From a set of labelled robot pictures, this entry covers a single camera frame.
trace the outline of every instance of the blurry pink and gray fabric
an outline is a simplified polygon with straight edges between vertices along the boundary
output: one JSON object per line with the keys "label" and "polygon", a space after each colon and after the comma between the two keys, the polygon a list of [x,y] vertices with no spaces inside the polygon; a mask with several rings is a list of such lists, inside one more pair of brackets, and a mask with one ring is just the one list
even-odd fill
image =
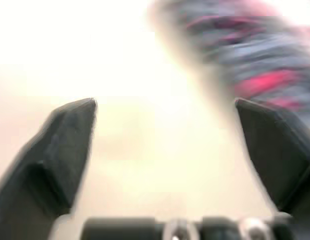
{"label": "blurry pink and gray fabric", "polygon": [[274,10],[256,0],[177,0],[166,10],[203,63],[223,67],[237,96],[287,108],[310,124],[310,54]]}

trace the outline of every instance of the beige surface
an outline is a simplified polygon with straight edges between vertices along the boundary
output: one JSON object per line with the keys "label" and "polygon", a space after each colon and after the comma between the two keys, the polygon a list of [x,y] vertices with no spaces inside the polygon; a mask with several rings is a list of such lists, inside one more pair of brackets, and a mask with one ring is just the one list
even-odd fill
{"label": "beige surface", "polygon": [[[52,240],[78,239],[83,222],[93,216],[270,217],[273,208],[250,172],[235,111],[220,103],[213,68],[203,86],[193,66],[180,64],[162,46],[146,21],[146,4],[125,1],[126,10],[118,4],[106,10],[90,1],[83,10],[77,6],[89,16],[81,18],[84,23],[72,11],[74,21],[60,17],[61,23],[51,23],[56,28],[67,23],[79,33],[85,29],[91,37],[90,45],[82,42],[87,52],[77,38],[62,37],[75,41],[72,46],[96,64],[84,64],[86,58],[72,51],[69,60],[78,64],[56,64],[66,56],[62,46],[70,48],[64,39],[54,65],[0,65],[0,177],[51,110],[96,97],[92,153],[80,194],[72,215],[57,221]],[[58,34],[53,27],[42,32]],[[48,47],[39,62],[54,55],[49,41],[40,40]],[[30,56],[37,56],[36,48],[27,46]]]}

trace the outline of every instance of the patterned fabric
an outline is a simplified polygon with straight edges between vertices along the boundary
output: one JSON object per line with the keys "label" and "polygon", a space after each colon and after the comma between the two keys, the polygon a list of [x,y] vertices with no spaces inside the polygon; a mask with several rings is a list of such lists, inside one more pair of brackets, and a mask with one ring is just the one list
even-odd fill
{"label": "patterned fabric", "polygon": [[167,9],[203,63],[224,66],[237,96],[310,117],[310,56],[278,20],[247,0],[177,0]]}

